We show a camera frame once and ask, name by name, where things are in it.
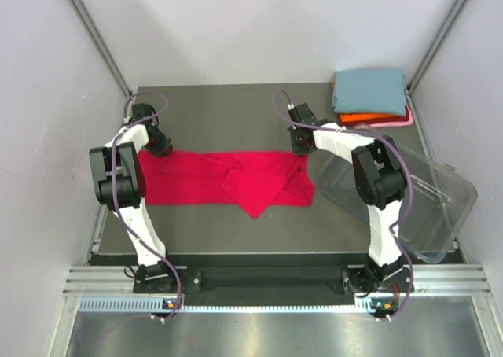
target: metal corner post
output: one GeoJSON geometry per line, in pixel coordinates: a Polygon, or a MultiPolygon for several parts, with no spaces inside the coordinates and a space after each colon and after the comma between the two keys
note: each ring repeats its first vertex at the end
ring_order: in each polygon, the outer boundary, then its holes
{"type": "Polygon", "coordinates": [[[456,0],[454,2],[452,8],[447,14],[446,19],[443,21],[442,26],[440,27],[439,31],[433,38],[431,45],[429,46],[426,54],[424,55],[421,63],[419,64],[419,67],[417,68],[416,72],[414,73],[410,81],[409,90],[411,92],[414,92],[419,82],[423,79],[425,72],[428,70],[431,62],[435,58],[435,55],[438,53],[441,46],[445,42],[446,37],[448,36],[450,30],[454,26],[456,20],[461,15],[461,11],[464,9],[467,3],[468,0],[456,0]]]}
{"type": "Polygon", "coordinates": [[[119,86],[121,91],[124,92],[124,95],[129,96],[131,94],[131,90],[127,85],[127,82],[124,79],[122,73],[120,72],[119,67],[117,66],[115,60],[113,59],[110,50],[108,50],[108,47],[106,46],[104,39],[101,37],[100,32],[98,31],[96,25],[94,24],[93,19],[87,12],[87,9],[84,6],[83,1],[82,0],[69,0],[69,1],[72,4],[73,9],[77,13],[77,16],[79,17],[80,21],[82,21],[87,34],[93,41],[94,46],[96,46],[96,49],[100,53],[101,58],[103,59],[108,69],[112,73],[112,76],[116,80],[117,85],[119,86]]]}

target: gray floor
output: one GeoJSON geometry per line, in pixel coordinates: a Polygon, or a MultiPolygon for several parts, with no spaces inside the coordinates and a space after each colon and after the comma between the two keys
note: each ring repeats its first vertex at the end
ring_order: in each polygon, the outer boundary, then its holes
{"type": "MultiPolygon", "coordinates": [[[[296,104],[306,102],[318,118],[333,119],[330,83],[178,86],[141,88],[166,94],[171,107],[160,117],[160,128],[174,147],[201,153],[243,150],[290,151],[288,125],[270,106],[277,88],[287,90],[296,104]]],[[[153,96],[139,99],[158,109],[153,96]]],[[[286,111],[284,98],[278,104],[286,111]]],[[[386,130],[422,153],[417,129],[386,130]]],[[[308,160],[311,180],[330,154],[315,152],[308,160]]],[[[170,252],[365,252],[368,225],[334,205],[319,192],[309,208],[269,207],[254,220],[235,205],[149,207],[152,223],[170,252]]],[[[123,227],[107,217],[100,253],[134,253],[123,227]]]]}
{"type": "Polygon", "coordinates": [[[469,298],[414,298],[396,321],[370,315],[182,314],[165,326],[131,314],[79,313],[68,357],[388,356],[483,357],[489,353],[469,298]],[[80,342],[75,336],[80,329],[80,342]]]}

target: white backdrop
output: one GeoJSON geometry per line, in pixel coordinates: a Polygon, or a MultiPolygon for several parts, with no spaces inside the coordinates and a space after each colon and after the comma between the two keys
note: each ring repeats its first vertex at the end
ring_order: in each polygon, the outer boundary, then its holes
{"type": "Polygon", "coordinates": [[[503,30],[501,0],[470,0],[416,90],[437,160],[479,192],[461,236],[503,311],[503,30]]]}
{"type": "Polygon", "coordinates": [[[454,0],[83,0],[130,86],[410,80],[454,0]]]}
{"type": "Polygon", "coordinates": [[[67,0],[0,0],[0,355],[41,356],[124,96],[67,0]]]}

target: folded blue cloth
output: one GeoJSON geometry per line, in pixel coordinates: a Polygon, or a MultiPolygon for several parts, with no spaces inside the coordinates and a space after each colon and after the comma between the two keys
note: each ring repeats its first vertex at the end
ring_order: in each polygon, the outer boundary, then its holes
{"type": "Polygon", "coordinates": [[[333,108],[337,113],[406,115],[405,73],[401,68],[336,72],[333,108]]]}

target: stack of folded clothes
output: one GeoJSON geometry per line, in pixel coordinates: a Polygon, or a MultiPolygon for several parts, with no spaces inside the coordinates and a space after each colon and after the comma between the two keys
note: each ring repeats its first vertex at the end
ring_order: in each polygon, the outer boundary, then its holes
{"type": "Polygon", "coordinates": [[[412,125],[406,102],[405,74],[400,68],[371,68],[336,72],[333,107],[340,125],[366,123],[373,127],[412,125]]]}

